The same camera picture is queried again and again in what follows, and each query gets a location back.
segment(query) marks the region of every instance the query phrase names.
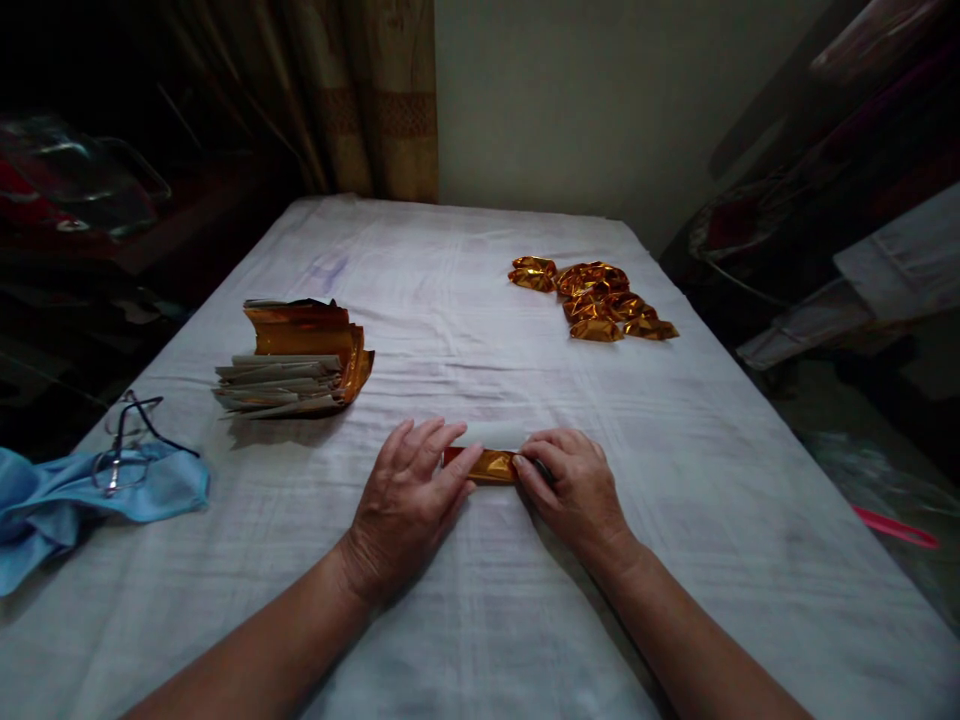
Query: pink handle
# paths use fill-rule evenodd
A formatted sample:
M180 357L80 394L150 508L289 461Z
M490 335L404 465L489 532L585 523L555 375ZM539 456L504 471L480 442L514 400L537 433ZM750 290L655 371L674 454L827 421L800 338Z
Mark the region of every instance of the pink handle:
M877 515L877 513L870 512L869 510L858 508L856 505L851 505L851 507L853 511L860 516L860 519L863 520L863 524L871 530L882 532L885 535L892 535L895 538L900 538L904 542L919 545L920 547L930 550L936 550L940 547L940 542L930 533L917 530L917 528L904 525L883 515Z

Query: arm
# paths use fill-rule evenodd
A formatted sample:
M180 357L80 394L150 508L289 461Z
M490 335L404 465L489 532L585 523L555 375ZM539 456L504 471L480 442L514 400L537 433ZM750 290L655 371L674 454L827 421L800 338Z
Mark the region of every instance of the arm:
M290 715L334 660L440 546L475 489L472 446L440 473L466 425L435 418L391 433L353 525L297 582L133 708L128 718Z
M546 430L520 452L524 490L610 599L682 718L809 717L633 536L597 443ZM526 458L543 462L556 483Z

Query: white tablecloth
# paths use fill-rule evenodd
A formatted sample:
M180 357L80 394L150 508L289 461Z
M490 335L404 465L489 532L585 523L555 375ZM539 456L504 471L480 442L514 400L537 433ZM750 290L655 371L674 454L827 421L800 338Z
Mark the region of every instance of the white tablecloth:
M570 340L525 254L605 260L674 322ZM329 420L223 420L213 367L253 350L247 298L333 296L377 351ZM582 428L624 511L703 606L818 717L940 717L960 648L634 235L538 213L302 200L137 380L198 447L210 509L110 525L3 605L5 718L116 715L298 577L349 525L406 416ZM103 448L95 429L84 449ZM310 717L644 717L653 684L570 555L512 489L481 488L425 576Z

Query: forearm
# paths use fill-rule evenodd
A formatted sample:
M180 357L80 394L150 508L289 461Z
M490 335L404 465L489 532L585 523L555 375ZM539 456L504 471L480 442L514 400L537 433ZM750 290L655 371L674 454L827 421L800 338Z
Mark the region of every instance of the forearm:
M588 570L680 717L809 717L636 539Z
M337 546L128 717L287 717L369 613L344 581Z

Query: stack of paper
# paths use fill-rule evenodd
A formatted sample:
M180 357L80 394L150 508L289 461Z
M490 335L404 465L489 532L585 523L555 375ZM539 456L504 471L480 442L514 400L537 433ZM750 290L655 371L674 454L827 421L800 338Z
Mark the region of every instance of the stack of paper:
M373 368L363 328L333 300L248 300L257 354L218 367L213 395L242 417L329 414L352 403Z
M243 417L264 418L343 405L336 355L235 355L218 367L217 401Z

